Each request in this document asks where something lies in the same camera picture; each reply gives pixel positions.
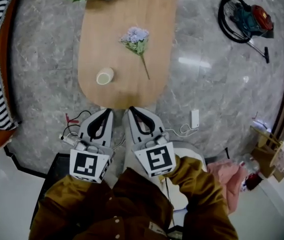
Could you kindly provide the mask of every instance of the red clip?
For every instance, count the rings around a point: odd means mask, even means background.
[[[71,124],[78,124],[78,123],[80,123],[78,120],[70,120],[70,118],[68,117],[67,114],[65,114],[65,117],[66,117],[66,122],[67,123],[71,123]]]

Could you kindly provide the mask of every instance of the pink bag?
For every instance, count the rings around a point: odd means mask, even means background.
[[[221,183],[223,196],[227,200],[228,214],[233,213],[237,208],[241,184],[248,176],[247,170],[231,160],[210,163],[207,170]]]

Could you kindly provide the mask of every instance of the brown sleeve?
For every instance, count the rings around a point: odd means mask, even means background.
[[[39,202],[29,240],[44,240],[57,232],[69,232],[67,227],[75,221],[79,206],[91,184],[70,175],[55,183]]]
[[[176,163],[176,169],[166,176],[180,186],[180,192],[189,201],[183,239],[237,240],[226,212],[222,187],[214,176],[202,170],[200,160],[176,156]]]

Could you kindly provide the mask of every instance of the brown jacket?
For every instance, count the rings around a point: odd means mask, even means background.
[[[188,198],[183,239],[236,240],[222,188],[202,163],[176,157],[166,176]],[[173,208],[157,186],[128,168],[113,189],[66,176],[39,203],[29,240],[167,240]]]

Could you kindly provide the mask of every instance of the vacuum cleaner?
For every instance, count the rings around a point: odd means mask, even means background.
[[[259,52],[267,63],[270,62],[268,47],[262,52],[250,42],[253,36],[274,38],[274,23],[261,6],[248,5],[243,0],[222,0],[218,11],[218,23],[230,40],[248,44]]]

